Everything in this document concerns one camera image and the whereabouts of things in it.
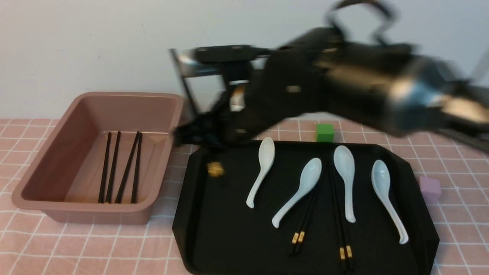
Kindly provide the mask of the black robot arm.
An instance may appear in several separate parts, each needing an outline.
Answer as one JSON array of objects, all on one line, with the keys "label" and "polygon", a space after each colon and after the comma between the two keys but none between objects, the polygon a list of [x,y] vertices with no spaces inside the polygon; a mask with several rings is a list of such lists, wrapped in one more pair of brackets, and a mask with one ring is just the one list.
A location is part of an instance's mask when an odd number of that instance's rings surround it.
[{"label": "black robot arm", "polygon": [[[349,41],[337,21],[336,12],[353,5],[383,15],[373,45]],[[276,49],[171,49],[192,112],[173,131],[176,145],[226,150],[287,118],[326,112],[399,138],[432,132],[488,152],[488,88],[411,44],[388,42],[396,21],[388,5],[340,0],[325,20]]]}]

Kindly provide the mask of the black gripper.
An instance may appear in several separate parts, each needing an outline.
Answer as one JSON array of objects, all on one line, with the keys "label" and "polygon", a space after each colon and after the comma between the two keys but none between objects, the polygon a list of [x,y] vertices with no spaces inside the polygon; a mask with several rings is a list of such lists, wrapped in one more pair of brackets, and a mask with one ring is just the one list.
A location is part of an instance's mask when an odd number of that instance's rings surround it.
[{"label": "black gripper", "polygon": [[[306,113],[306,48],[253,45],[198,47],[170,56],[191,117],[173,131],[173,144],[224,149],[238,146],[289,117]],[[197,107],[188,79],[220,76],[225,87],[209,111]]]}]

